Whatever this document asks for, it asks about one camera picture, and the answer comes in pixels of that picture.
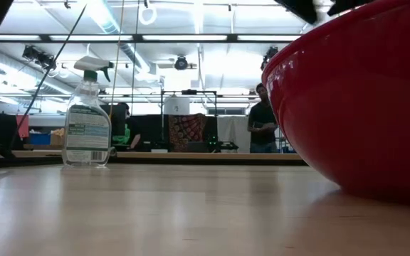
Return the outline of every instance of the spray bottle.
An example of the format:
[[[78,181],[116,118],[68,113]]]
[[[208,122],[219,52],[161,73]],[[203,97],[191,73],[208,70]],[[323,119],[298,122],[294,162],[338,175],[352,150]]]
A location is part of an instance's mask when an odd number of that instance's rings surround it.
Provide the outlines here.
[[[65,118],[63,162],[69,166],[104,166],[110,157],[112,126],[98,101],[97,71],[110,82],[110,61],[86,56],[74,68],[83,70],[83,81],[70,97]]]

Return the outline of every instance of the ceiling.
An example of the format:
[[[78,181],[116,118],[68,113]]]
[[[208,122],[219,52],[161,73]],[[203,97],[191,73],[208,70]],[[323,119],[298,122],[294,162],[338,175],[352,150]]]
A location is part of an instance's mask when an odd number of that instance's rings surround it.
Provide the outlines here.
[[[122,0],[106,1],[118,24],[122,21],[122,32],[127,34],[294,34],[308,32],[321,23],[330,20],[325,15],[330,0],[316,1],[317,10],[322,22],[316,26],[307,25],[292,13],[286,11],[273,0],[164,0],[149,1],[149,7],[155,8],[156,19],[144,25],[137,18],[138,11],[145,9],[143,1]],[[0,34],[67,34],[76,22],[86,0],[68,1],[67,9],[63,0],[14,0],[4,22]],[[96,22],[96,13],[87,8],[75,28],[74,34],[102,34],[103,30]],[[150,10],[141,13],[145,20],[151,18]],[[62,43],[0,43],[0,53],[16,60],[21,69],[28,73],[32,70],[40,79],[41,69],[34,63],[27,63],[21,55],[26,45],[35,46],[51,55],[55,55]],[[131,60],[120,50],[117,65],[115,86],[130,89],[134,85],[138,92],[159,92],[160,76],[175,76],[173,69],[178,55],[186,56],[189,63],[200,64],[203,89],[223,90],[226,88],[253,89],[261,81],[261,63],[263,56],[271,46],[278,49],[287,43],[137,43],[135,50],[147,62],[157,65],[154,76],[134,76]],[[72,92],[81,81],[81,71],[75,70],[73,64],[83,56],[90,55],[104,60],[116,62],[117,45],[114,43],[69,43],[58,57],[58,66],[63,66],[60,75],[54,76],[52,82],[64,86]],[[107,82],[103,75],[99,83],[106,87],[113,86],[114,70],[110,71],[112,82]],[[199,71],[188,73],[191,80],[198,80]],[[187,89],[179,85],[178,90]]]

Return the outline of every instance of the table surface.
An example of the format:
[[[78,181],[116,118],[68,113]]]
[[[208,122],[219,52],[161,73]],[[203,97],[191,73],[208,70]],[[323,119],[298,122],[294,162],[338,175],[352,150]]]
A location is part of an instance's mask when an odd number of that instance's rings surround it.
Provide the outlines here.
[[[410,255],[410,207],[310,167],[0,169],[0,255]]]

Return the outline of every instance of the jeans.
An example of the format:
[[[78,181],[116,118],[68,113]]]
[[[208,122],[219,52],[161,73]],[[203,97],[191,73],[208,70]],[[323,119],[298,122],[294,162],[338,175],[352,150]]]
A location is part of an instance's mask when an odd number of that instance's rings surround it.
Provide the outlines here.
[[[276,142],[262,145],[251,143],[250,152],[259,154],[278,153],[278,148],[276,147]]]

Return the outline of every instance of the blue bin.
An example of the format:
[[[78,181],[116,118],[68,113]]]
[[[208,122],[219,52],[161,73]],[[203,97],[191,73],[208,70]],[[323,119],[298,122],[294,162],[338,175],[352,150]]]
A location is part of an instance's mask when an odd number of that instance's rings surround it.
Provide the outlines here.
[[[32,145],[50,145],[50,134],[29,134]]]

